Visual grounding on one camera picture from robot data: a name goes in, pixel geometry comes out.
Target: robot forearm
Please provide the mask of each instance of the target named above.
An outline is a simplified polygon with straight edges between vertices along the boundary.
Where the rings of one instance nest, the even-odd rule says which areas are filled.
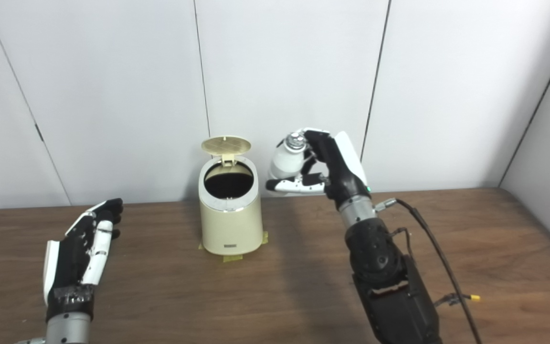
[[[319,178],[347,228],[354,284],[375,337],[383,344],[440,344],[436,309],[413,260],[400,252],[376,217],[347,134],[333,138],[327,131],[305,129],[289,135],[277,147],[269,172],[277,179],[269,180],[267,189],[311,193],[303,180],[316,161],[328,167],[329,175]]]

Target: white bottle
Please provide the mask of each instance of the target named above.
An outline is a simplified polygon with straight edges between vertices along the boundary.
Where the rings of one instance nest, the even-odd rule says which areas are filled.
[[[303,168],[304,151],[307,147],[305,138],[300,133],[291,133],[282,141],[271,159],[269,179],[286,179],[295,177]]]

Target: white robotic finger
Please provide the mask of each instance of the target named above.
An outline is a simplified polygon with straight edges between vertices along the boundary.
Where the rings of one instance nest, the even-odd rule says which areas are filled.
[[[293,193],[293,194],[322,194],[324,192],[324,183],[314,185],[303,185],[301,179],[291,181],[289,179],[269,179],[266,189],[278,193]]]
[[[109,245],[112,242],[114,225],[111,221],[103,220],[96,225],[95,237],[89,250],[90,262],[86,268],[81,284],[98,285],[101,274],[107,262]]]

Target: wooden table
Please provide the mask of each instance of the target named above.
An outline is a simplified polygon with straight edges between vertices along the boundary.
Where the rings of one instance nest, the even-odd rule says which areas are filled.
[[[550,343],[550,235],[500,189],[375,194],[419,208],[465,292],[486,344]],[[197,249],[198,204],[125,207],[98,287],[94,344],[376,343],[351,282],[344,229],[325,196],[270,198],[269,243],[243,260]],[[86,207],[0,211],[0,344],[44,334],[46,240]],[[433,299],[452,287],[428,239],[401,207],[382,213],[412,229]],[[404,248],[404,236],[397,242]],[[446,344],[471,344],[461,307],[441,305]]]

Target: masking tape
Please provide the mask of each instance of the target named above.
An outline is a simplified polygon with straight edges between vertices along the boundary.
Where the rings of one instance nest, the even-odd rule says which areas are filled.
[[[262,232],[262,245],[269,243],[269,232],[264,231]],[[199,242],[199,250],[204,249],[203,242]],[[222,261],[224,263],[227,263],[229,261],[235,261],[235,260],[241,260],[243,259],[243,255],[236,255],[236,256],[222,256]]]
[[[235,261],[235,260],[241,260],[243,259],[243,255],[236,255],[236,256],[222,256],[222,262],[228,263],[229,261]]]

